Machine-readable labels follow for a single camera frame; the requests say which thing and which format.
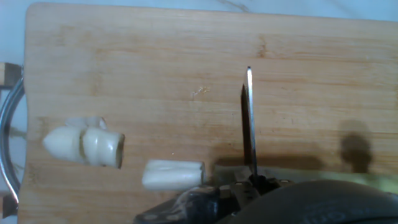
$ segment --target metal rim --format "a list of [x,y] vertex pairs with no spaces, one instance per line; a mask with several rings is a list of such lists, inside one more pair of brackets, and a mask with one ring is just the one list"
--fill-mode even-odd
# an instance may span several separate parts
[[16,202],[19,203],[19,189],[21,183],[19,182],[17,175],[13,169],[11,157],[9,153],[9,125],[11,123],[14,111],[24,96],[24,77],[16,83],[16,85],[9,92],[0,112],[0,168],[1,174],[6,182],[11,194]]

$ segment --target knife blade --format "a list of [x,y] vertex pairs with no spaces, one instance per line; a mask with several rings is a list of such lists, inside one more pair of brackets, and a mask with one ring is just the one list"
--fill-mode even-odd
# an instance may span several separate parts
[[256,138],[254,136],[256,128],[254,125],[252,89],[252,71],[248,67],[244,75],[241,92],[244,164],[250,167],[254,180],[257,180]]

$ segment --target white marble surface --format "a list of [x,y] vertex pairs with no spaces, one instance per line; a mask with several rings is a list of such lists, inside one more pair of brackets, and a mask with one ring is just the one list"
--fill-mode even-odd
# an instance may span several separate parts
[[[374,19],[398,22],[396,0],[44,0],[78,4],[101,4],[116,6],[163,7],[231,12],[254,12],[288,14],[298,16],[320,16],[348,19]],[[23,64],[24,31],[27,8],[39,0],[0,1],[0,62]],[[1,94],[1,103],[6,93]],[[11,157],[16,167],[25,164],[27,128],[26,98],[23,98],[12,120],[14,134],[10,138]],[[18,177],[22,179],[21,170]],[[6,191],[0,181],[0,191]],[[16,223],[16,217],[0,223]]]

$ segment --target wooden cutting board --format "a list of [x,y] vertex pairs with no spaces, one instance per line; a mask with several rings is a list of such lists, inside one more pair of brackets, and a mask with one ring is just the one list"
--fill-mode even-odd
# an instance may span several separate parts
[[[148,159],[242,164],[247,66],[260,165],[398,173],[396,23],[47,3],[26,21],[19,223],[131,223],[170,197],[143,189]],[[126,135],[121,170],[42,147],[93,115]]]

